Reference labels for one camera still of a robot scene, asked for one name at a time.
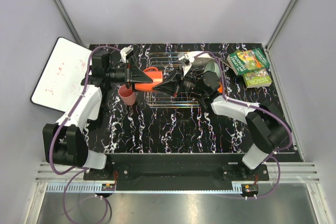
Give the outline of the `orange mug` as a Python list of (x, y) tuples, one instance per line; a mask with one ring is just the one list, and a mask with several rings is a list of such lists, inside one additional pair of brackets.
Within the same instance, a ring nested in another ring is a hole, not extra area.
[(152, 79), (152, 83), (136, 83), (135, 90), (142, 92), (154, 92), (153, 88), (163, 81), (163, 71), (157, 67), (148, 67), (143, 72)]

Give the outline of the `white scalloped plate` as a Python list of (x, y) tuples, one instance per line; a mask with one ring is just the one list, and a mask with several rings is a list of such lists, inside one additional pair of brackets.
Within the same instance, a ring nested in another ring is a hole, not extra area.
[(202, 51), (191, 51), (191, 52), (195, 53), (194, 62), (202, 61), (202, 60), (211, 60), (212, 59), (212, 57), (208, 53), (205, 53), (205, 52), (202, 52)]

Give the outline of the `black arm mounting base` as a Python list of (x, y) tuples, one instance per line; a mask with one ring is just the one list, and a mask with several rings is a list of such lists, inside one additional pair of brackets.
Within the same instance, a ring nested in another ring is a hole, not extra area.
[(267, 182), (266, 165), (249, 170), (241, 154), (109, 154), (104, 169), (87, 181), (117, 180), (117, 191), (187, 192), (233, 190), (233, 182)]

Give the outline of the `chrome wire dish rack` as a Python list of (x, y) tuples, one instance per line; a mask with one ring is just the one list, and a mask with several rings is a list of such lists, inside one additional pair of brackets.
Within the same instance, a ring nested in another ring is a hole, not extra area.
[[(163, 71), (164, 79), (175, 69), (182, 70), (182, 66), (178, 62), (179, 53), (181, 52), (150, 53), (147, 61), (147, 67), (157, 67), (159, 70)], [(199, 96), (193, 93), (178, 93), (177, 95), (167, 95), (157, 91), (147, 92), (146, 101), (148, 105), (153, 108), (192, 108), (198, 106), (203, 106), (206, 108), (207, 105), (205, 100), (213, 95), (220, 94), (217, 91), (217, 89), (220, 87), (220, 78), (218, 78), (214, 72), (204, 72), (204, 68), (209, 61), (215, 61), (217, 63), (215, 56), (212, 56), (210, 53), (208, 54), (212, 57), (211, 60), (202, 60), (192, 63), (192, 67), (189, 72), (185, 76), (181, 77), (181, 79), (183, 77), (191, 77), (195, 79), (203, 77), (206, 85), (205, 95)]]

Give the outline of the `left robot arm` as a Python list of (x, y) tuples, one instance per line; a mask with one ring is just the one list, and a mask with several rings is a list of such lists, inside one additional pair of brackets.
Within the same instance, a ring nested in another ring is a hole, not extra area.
[(89, 55), (85, 77), (81, 81), (80, 93), (70, 108), (55, 124), (46, 124), (43, 128), (43, 140), (46, 161), (57, 175), (56, 165), (66, 165), (69, 169), (95, 169), (95, 174), (103, 180), (113, 175), (112, 165), (107, 156), (88, 148), (83, 136), (83, 128), (88, 120), (99, 115), (104, 90), (111, 83), (124, 83), (128, 88), (136, 83), (152, 83), (135, 63), (132, 47), (119, 49), (121, 62), (110, 64), (110, 54), (102, 52), (99, 46)]

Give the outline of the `pink plastic cup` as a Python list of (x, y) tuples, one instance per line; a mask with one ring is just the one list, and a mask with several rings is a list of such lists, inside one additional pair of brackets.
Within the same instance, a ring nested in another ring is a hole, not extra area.
[(122, 85), (118, 94), (121, 100), (128, 106), (133, 106), (136, 102), (136, 93), (132, 90), (132, 88), (127, 88), (126, 85)]

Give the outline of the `pale green bowl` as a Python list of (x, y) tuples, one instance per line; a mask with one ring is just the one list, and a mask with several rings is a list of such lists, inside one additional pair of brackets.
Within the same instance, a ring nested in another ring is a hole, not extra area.
[(218, 78), (221, 77), (221, 70), (220, 70), (218, 64), (215, 61), (209, 61), (206, 64), (206, 66), (204, 68), (204, 72), (207, 72), (207, 71), (211, 71), (211, 72), (216, 73)]

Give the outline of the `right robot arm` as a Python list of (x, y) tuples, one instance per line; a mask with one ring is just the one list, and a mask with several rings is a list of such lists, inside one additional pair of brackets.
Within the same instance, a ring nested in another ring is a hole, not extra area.
[(175, 69), (162, 82), (153, 87), (154, 91), (162, 92), (172, 97), (178, 97), (181, 92), (187, 92), (195, 98), (200, 106), (214, 114), (227, 116), (247, 124), (253, 139), (253, 144), (243, 156), (238, 167), (239, 176), (250, 180), (257, 174), (257, 167), (272, 156), (275, 151), (286, 143), (292, 145), (291, 129), (279, 116), (277, 108), (270, 103), (248, 103), (230, 99), (223, 92), (217, 73), (204, 72), (200, 78), (185, 77), (181, 69)]

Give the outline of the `white and orange bowl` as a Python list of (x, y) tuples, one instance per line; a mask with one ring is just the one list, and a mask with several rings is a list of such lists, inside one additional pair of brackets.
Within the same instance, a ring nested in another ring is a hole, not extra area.
[(222, 85), (221, 82), (220, 82), (219, 84), (220, 84), (220, 87), (217, 89), (217, 91), (218, 91), (219, 93), (223, 93), (223, 85)]

